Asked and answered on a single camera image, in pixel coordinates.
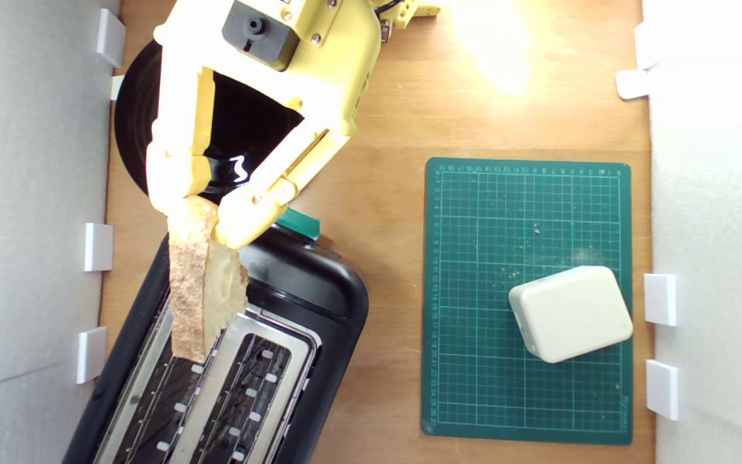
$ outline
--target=white panel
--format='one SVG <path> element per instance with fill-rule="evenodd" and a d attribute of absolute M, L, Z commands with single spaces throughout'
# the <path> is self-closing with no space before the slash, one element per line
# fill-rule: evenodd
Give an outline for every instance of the white panel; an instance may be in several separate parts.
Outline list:
<path fill-rule="evenodd" d="M 645 362 L 645 407 L 668 420 L 678 419 L 677 367 L 654 359 Z"/>
<path fill-rule="evenodd" d="M 107 8 L 103 8 L 99 15 L 97 53 L 116 68 L 122 66 L 124 33 L 124 24 Z"/>
<path fill-rule="evenodd" d="M 657 417 L 657 464 L 742 464 L 742 428 L 699 409 Z"/>
<path fill-rule="evenodd" d="M 676 280 L 672 274 L 643 276 L 645 320 L 672 327 L 678 324 Z"/>
<path fill-rule="evenodd" d="M 107 8 L 115 17 L 119 17 L 120 0 L 102 0 L 100 5 Z"/>
<path fill-rule="evenodd" d="M 0 381 L 73 360 L 76 334 L 97 326 L 101 275 L 82 272 L 82 250 L 85 223 L 105 220 L 113 70 L 93 52 L 99 10 L 0 2 Z"/>
<path fill-rule="evenodd" d="M 85 224 L 85 271 L 113 268 L 113 226 Z"/>
<path fill-rule="evenodd" d="M 95 378 L 105 367 L 107 328 L 97 327 L 79 334 L 76 383 L 82 384 Z"/>
<path fill-rule="evenodd" d="M 742 2 L 644 9 L 685 27 L 650 71 L 654 271 L 683 277 L 682 324 L 656 327 L 656 357 L 683 373 L 678 423 L 687 409 L 708 417 L 701 432 L 662 432 L 658 445 L 678 453 L 663 462 L 737 461 L 706 447 L 742 450 L 742 434 L 707 428 L 742 429 Z"/>
<path fill-rule="evenodd" d="M 73 382 L 75 361 L 0 382 L 0 462 L 60 462 L 93 391 Z"/>

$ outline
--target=cable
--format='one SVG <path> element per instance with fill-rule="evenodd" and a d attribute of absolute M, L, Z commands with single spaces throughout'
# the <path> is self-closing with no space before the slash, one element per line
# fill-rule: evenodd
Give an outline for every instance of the cable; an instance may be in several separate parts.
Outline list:
<path fill-rule="evenodd" d="M 397 3 L 400 3 L 400 2 L 403 2 L 403 0 L 391 0 L 391 2 L 388 2 L 385 5 L 380 6 L 380 8 L 377 8 L 376 10 L 374 10 L 374 12 L 377 13 L 377 17 L 379 17 L 379 15 L 383 14 L 384 12 L 387 12 L 389 9 L 394 8 L 395 6 L 397 6 Z"/>

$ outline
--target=slice of bread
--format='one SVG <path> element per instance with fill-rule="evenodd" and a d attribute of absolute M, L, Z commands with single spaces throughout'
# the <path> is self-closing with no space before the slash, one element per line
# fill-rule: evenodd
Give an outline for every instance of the slice of bread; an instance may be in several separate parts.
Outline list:
<path fill-rule="evenodd" d="M 247 307 L 247 270 L 237 250 L 211 238 L 217 223 L 217 206 L 202 197 L 168 207 L 171 349 L 198 363 L 208 359 L 222 329 Z"/>

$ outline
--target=white box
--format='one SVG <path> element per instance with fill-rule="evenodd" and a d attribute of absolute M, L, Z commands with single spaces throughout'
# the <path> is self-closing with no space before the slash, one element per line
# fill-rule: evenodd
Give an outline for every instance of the white box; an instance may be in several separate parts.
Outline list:
<path fill-rule="evenodd" d="M 628 340 L 631 317 L 614 273 L 580 266 L 518 285 L 509 303 L 527 349 L 561 362 Z"/>
<path fill-rule="evenodd" d="M 85 271 L 113 269 L 113 226 L 85 224 Z"/>
<path fill-rule="evenodd" d="M 668 420 L 678 419 L 678 368 L 645 361 L 645 407 Z"/>
<path fill-rule="evenodd" d="M 97 327 L 79 334 L 79 361 L 76 383 L 82 384 L 99 376 L 105 367 L 107 329 Z"/>
<path fill-rule="evenodd" d="M 672 274 L 645 274 L 643 276 L 645 320 L 654 324 L 677 326 L 676 280 Z"/>

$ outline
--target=white plastic block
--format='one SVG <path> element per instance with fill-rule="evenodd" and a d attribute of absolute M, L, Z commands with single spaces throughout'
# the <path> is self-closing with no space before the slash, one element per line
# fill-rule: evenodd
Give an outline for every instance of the white plastic block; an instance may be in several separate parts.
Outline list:
<path fill-rule="evenodd" d="M 77 361 L 76 383 L 83 384 L 95 378 L 105 367 L 107 329 L 97 327 L 79 334 L 79 361 Z"/>
<path fill-rule="evenodd" d="M 580 266 L 514 287 L 509 303 L 527 349 L 561 362 L 628 340 L 626 302 L 608 267 Z"/>
<path fill-rule="evenodd" d="M 645 362 L 645 406 L 668 420 L 678 419 L 678 368 Z"/>
<path fill-rule="evenodd" d="M 645 320 L 654 324 L 677 326 L 677 294 L 674 275 L 645 274 L 643 293 L 645 294 Z"/>
<path fill-rule="evenodd" d="M 648 70 L 663 59 L 662 30 L 643 21 L 634 28 L 634 47 L 639 70 Z"/>
<path fill-rule="evenodd" d="M 622 70 L 615 76 L 618 95 L 623 100 L 645 97 L 651 90 L 649 74 L 644 70 Z"/>
<path fill-rule="evenodd" d="M 97 53 L 112 64 L 114 68 L 122 66 L 124 55 L 124 24 L 111 10 L 101 8 L 99 12 L 99 35 Z"/>
<path fill-rule="evenodd" d="M 116 99 L 119 97 L 119 89 L 122 87 L 122 82 L 124 81 L 124 74 L 120 74 L 118 76 L 114 76 L 111 79 L 111 101 L 115 102 Z"/>
<path fill-rule="evenodd" d="M 109 271 L 113 268 L 113 226 L 85 225 L 85 271 Z"/>

